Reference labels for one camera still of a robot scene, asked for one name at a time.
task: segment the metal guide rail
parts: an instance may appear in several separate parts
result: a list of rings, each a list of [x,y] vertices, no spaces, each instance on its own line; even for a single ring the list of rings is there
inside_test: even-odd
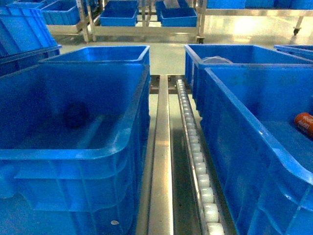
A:
[[[183,82],[182,75],[152,76],[159,81],[158,92],[156,83],[151,94],[158,94],[155,130],[149,134],[149,141],[154,142],[154,147],[147,152],[143,194],[138,215],[137,235],[173,235],[175,229],[175,179],[173,178],[174,165],[177,160],[171,153],[170,105],[169,93],[173,94],[172,84],[176,83],[179,109],[182,120],[182,132],[185,140],[185,155],[188,167],[186,179],[191,182],[193,190],[193,203],[196,205],[196,215],[199,229],[197,235],[230,235],[228,221],[224,217],[224,208],[221,207],[220,198],[217,196],[216,182],[212,180],[211,172],[206,161],[206,153],[201,144],[201,136],[197,131],[196,120],[188,98],[188,92]]]

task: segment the metal rail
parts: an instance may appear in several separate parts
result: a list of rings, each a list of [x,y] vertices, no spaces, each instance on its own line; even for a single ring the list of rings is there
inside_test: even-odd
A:
[[[166,75],[160,76],[159,84],[148,234],[174,234],[169,97]]]

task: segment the white roller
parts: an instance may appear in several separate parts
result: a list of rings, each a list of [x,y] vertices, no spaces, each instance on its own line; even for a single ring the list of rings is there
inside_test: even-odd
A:
[[[198,136],[190,136],[189,141],[190,143],[199,143]]]
[[[196,152],[192,154],[194,163],[203,163],[204,162],[204,157],[202,153]]]
[[[224,235],[224,230],[221,223],[207,223],[206,225],[210,235]]]
[[[210,187],[210,177],[208,174],[197,174],[199,188]]]
[[[203,207],[206,222],[217,223],[219,221],[219,211],[216,204],[204,203]]]
[[[191,146],[192,151],[200,151],[201,150],[199,143],[192,143],[192,144],[190,144],[190,146]]]
[[[205,174],[206,173],[205,163],[196,163],[195,169],[196,169],[197,174]]]
[[[203,203],[213,203],[214,195],[212,188],[201,188],[200,189],[201,201]]]
[[[189,136],[197,136],[197,131],[195,129],[189,129],[187,131]]]
[[[187,128],[192,128],[192,129],[196,128],[196,125],[194,123],[190,123],[190,122],[187,122],[186,126],[187,126]]]

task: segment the white object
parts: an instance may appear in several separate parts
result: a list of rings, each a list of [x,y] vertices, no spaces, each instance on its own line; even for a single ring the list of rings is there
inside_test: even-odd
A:
[[[201,200],[203,203],[213,203],[214,194],[212,188],[201,188],[200,189]]]
[[[200,189],[210,187],[210,177],[208,174],[199,174],[197,176]]]
[[[192,129],[195,129],[195,128],[196,128],[196,126],[195,126],[194,123],[187,122],[186,125],[187,125],[187,128],[188,128],[188,129],[189,129],[189,128],[192,128]]]
[[[192,156],[194,159],[194,163],[203,163],[204,162],[204,157],[203,157],[203,154],[201,152],[194,151],[192,153]]]
[[[190,136],[189,141],[190,143],[199,143],[198,136]]]
[[[205,174],[206,173],[205,163],[196,163],[195,168],[196,168],[197,174]]]
[[[224,235],[224,229],[221,223],[206,224],[210,235]]]
[[[208,223],[217,223],[219,221],[219,211],[216,204],[204,203],[205,220]]]
[[[190,146],[191,146],[192,151],[200,151],[201,150],[199,143],[192,143],[192,144],[190,144]]]
[[[230,60],[220,57],[220,56],[213,56],[213,57],[205,57],[202,59],[205,64],[233,64]]]

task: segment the black object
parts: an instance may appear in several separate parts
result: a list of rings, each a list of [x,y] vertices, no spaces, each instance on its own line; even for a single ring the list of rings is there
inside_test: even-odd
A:
[[[68,104],[63,119],[65,126],[70,129],[77,129],[86,125],[89,117],[87,105],[83,102],[74,102]]]

